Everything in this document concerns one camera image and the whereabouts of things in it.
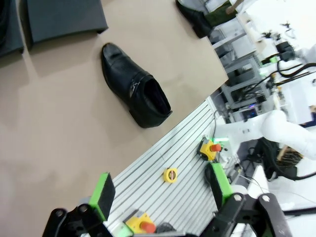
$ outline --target white machine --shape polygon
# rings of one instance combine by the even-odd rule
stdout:
[[[264,137],[270,141],[285,144],[305,157],[316,160],[316,136],[303,127],[290,123],[281,110],[248,119],[217,125],[215,138],[223,149],[221,154],[231,157],[239,149],[242,142]]]

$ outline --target black leather shoe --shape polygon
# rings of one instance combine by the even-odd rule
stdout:
[[[139,126],[156,127],[172,113],[159,83],[113,43],[101,52],[106,83],[125,104]]]
[[[192,24],[197,37],[203,38],[211,34],[213,28],[205,19],[203,12],[186,7],[179,0],[176,0],[176,5],[182,15]]]
[[[5,33],[8,26],[10,0],[0,0],[0,45],[5,42]]]

